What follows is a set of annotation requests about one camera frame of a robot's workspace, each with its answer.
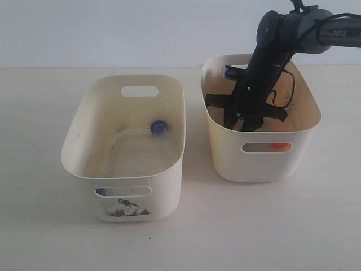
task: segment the handle cutout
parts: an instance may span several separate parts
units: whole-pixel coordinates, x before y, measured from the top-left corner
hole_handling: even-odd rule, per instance
[[[273,142],[273,143],[247,143],[242,146],[242,151],[249,153],[258,152],[287,152],[291,150],[293,145],[289,142]]]
[[[136,187],[112,187],[112,188],[97,188],[95,194],[97,196],[104,197],[119,197],[119,198],[131,198],[148,196],[152,193],[152,189],[147,186]]]
[[[124,86],[120,93],[125,97],[156,97],[159,89],[155,86]]]

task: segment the blue cap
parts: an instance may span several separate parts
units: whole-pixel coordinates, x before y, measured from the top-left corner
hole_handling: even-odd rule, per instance
[[[166,131],[166,124],[164,121],[162,120],[156,120],[154,123],[152,123],[151,125],[151,132],[153,134],[155,133],[163,133],[164,131]]]

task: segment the white table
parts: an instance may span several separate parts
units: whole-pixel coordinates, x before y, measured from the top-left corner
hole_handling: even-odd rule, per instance
[[[322,123],[292,178],[254,185],[213,169],[200,68],[0,70],[0,270],[360,270],[361,66],[299,69]],[[162,221],[106,223],[60,151],[89,85],[139,72],[184,84],[182,197]]]

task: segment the white wall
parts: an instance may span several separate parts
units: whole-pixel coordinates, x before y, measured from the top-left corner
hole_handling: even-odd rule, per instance
[[[304,0],[361,14],[360,0]],[[262,15],[290,0],[0,0],[0,67],[201,65],[253,51]],[[361,64],[361,49],[297,55],[298,64]]]

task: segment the white plastic bin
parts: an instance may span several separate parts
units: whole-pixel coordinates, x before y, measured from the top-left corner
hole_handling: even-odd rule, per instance
[[[201,79],[203,96],[231,94],[235,81],[222,78],[224,66],[247,65],[251,56],[224,55],[208,61]],[[257,131],[240,132],[239,121],[235,129],[230,130],[222,126],[223,109],[204,104],[214,169],[223,178],[234,182],[272,182],[290,177],[297,169],[321,121],[321,112],[297,67],[290,62],[286,69],[294,74],[296,87],[284,123],[264,118],[265,124]],[[289,101],[292,86],[292,77],[283,73],[274,87],[278,93],[277,105]],[[271,104],[272,98],[271,94],[267,102]]]
[[[166,122],[177,159],[167,165],[149,127]],[[165,75],[116,75],[85,93],[61,152],[104,221],[159,220],[175,211],[181,193],[186,137],[181,84]]]

